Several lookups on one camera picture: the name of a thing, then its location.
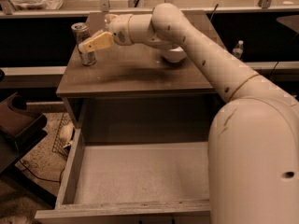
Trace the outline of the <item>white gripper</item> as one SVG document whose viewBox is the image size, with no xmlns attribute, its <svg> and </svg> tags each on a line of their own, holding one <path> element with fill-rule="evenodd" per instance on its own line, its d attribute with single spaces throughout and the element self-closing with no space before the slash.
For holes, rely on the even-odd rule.
<svg viewBox="0 0 299 224">
<path fill-rule="evenodd" d="M 78 45 L 85 54 L 110 48 L 114 42 L 120 46 L 131 46 L 129 21 L 132 14 L 117 15 L 111 13 L 92 14 L 92 36 Z"/>
</svg>

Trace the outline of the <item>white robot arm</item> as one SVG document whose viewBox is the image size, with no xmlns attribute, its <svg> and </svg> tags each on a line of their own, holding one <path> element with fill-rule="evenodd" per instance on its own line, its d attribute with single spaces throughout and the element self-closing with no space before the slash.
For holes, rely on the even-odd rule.
<svg viewBox="0 0 299 224">
<path fill-rule="evenodd" d="M 198 31 L 172 4 L 149 15 L 106 16 L 78 46 L 182 48 L 224 101 L 208 137 L 212 224 L 299 223 L 299 103 Z"/>
</svg>

